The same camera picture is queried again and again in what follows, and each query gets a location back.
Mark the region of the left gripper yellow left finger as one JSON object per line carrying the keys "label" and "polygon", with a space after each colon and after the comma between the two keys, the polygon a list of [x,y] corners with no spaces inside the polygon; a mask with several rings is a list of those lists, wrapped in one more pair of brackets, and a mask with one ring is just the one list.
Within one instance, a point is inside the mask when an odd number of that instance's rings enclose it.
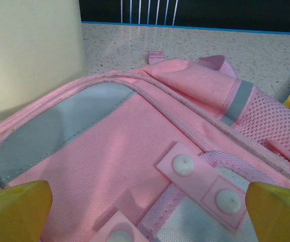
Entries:
{"label": "left gripper yellow left finger", "polygon": [[0,190],[0,241],[40,241],[51,206],[45,180]]}

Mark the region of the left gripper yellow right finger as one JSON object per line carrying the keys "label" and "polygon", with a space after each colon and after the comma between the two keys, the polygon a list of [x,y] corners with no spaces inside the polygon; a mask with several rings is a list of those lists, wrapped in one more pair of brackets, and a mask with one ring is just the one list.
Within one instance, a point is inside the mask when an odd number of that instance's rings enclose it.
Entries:
{"label": "left gripper yellow right finger", "polygon": [[252,182],[245,203],[259,241],[290,241],[290,189]]}

